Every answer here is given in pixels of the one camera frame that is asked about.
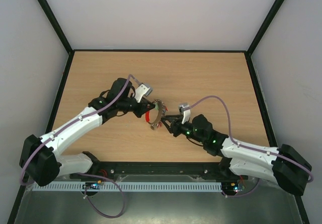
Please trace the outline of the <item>metal keyring with red handle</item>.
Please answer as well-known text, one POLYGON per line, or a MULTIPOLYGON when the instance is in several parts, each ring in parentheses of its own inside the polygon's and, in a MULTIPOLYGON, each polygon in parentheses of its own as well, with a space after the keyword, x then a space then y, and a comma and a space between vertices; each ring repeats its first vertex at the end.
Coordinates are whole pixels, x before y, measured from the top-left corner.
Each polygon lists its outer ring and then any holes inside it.
POLYGON ((149 124, 152 130, 157 130, 159 127, 161 127, 161 118, 166 115, 168 108, 166 107, 165 103, 160 99, 154 99, 153 102, 159 103, 159 110, 156 110, 155 108, 153 109, 157 111, 157 114, 155 118, 152 120, 150 119, 150 111, 145 113, 145 121, 149 124))

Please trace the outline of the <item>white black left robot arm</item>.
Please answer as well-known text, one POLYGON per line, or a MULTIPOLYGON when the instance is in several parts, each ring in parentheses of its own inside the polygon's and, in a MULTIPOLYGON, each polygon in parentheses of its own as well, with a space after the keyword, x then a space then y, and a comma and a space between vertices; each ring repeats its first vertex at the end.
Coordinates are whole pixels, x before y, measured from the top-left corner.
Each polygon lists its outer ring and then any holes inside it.
POLYGON ((21 185, 26 185, 23 180, 25 175, 39 186, 46 186, 60 176, 87 173, 94 164, 92 157, 84 153, 65 156, 63 152, 119 112, 132 112, 140 118, 154 108, 154 104, 146 99, 151 92, 152 87, 147 84, 139 83, 135 88, 130 79, 118 78, 109 90, 92 99, 81 113, 67 123, 41 137, 33 134, 27 137, 19 162, 22 168, 21 185))

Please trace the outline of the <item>black enclosure frame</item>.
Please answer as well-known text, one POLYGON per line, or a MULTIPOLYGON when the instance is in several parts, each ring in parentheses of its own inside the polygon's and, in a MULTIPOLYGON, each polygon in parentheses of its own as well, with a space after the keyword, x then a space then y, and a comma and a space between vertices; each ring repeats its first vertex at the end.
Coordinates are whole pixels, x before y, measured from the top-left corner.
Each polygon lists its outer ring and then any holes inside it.
MULTIPOLYGON (((59 103, 62 97, 62 93, 65 87, 65 83, 69 74, 69 70, 72 64, 72 60, 74 57, 74 53, 77 51, 76 49, 72 49, 71 45, 69 44, 61 26, 59 25, 52 9, 50 8, 49 3, 47 0, 37 0, 42 11, 45 13, 46 17, 48 18, 52 28, 55 30, 59 40, 62 42, 63 47, 65 48, 66 52, 68 53, 68 59, 66 61, 66 65, 62 74, 62 78, 60 81, 60 85, 55 97, 55 101, 53 104, 53 108, 48 120, 48 124, 46 127, 45 132, 49 132, 53 128, 54 120, 56 118, 56 114, 58 111, 59 103)), ((248 50, 190 50, 190 49, 112 49, 112 52, 210 52, 210 53, 243 53, 246 58, 247 66, 249 69, 250 77, 252 80, 253 88, 255 91, 255 95, 257 98, 257 102, 259 105, 259 109, 261 112, 261 117, 264 123, 266 135, 268 137, 268 142, 270 146, 277 146, 276 138, 274 135, 274 131, 270 122, 270 118, 268 115, 267 107, 264 102, 264 97, 262 90, 260 90, 260 84, 258 77, 255 72, 254 64, 252 61, 252 54, 254 53, 255 49, 259 45, 260 41, 262 40, 264 34, 266 33, 267 29, 269 28, 270 24, 272 23, 273 19, 275 18, 276 14, 278 13, 279 9, 281 8, 282 4, 285 0, 275 0, 273 5, 271 6, 267 16, 265 17, 262 25, 260 26, 258 32, 256 33, 251 45, 249 46, 248 50)))

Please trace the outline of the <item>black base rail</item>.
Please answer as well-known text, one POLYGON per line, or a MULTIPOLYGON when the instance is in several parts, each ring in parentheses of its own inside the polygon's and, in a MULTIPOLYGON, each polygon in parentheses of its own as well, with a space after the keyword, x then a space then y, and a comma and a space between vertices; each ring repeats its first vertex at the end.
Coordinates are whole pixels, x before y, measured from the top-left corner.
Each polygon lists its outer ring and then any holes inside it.
POLYGON ((220 162, 104 162, 99 161, 92 153, 83 152, 93 162, 91 175, 116 179, 121 175, 186 175, 204 180, 218 182, 237 181, 239 175, 232 173, 228 167, 228 160, 220 162))

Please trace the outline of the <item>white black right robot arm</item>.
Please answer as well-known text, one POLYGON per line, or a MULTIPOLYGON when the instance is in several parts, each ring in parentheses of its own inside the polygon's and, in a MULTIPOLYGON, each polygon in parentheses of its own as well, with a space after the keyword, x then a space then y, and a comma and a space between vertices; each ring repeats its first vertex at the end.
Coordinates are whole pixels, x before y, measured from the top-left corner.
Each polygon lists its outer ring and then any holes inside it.
POLYGON ((166 115, 161 122, 174 137, 182 134, 208 154, 220 156, 224 164, 219 173, 224 179, 252 176, 273 182, 295 196, 302 196, 311 180, 312 166, 290 145, 264 147, 238 141, 214 130, 202 114, 191 122, 184 121, 181 115, 166 115))

